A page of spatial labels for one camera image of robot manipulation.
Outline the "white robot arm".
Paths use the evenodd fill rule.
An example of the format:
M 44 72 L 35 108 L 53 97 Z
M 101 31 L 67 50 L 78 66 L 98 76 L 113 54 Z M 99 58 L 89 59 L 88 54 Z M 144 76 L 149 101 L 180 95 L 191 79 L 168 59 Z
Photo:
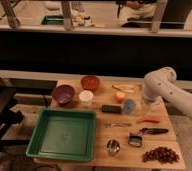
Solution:
M 154 104 L 162 97 L 192 120 L 192 94 L 175 86 L 176 79 L 177 74 L 171 67 L 147 73 L 142 82 L 142 100 Z

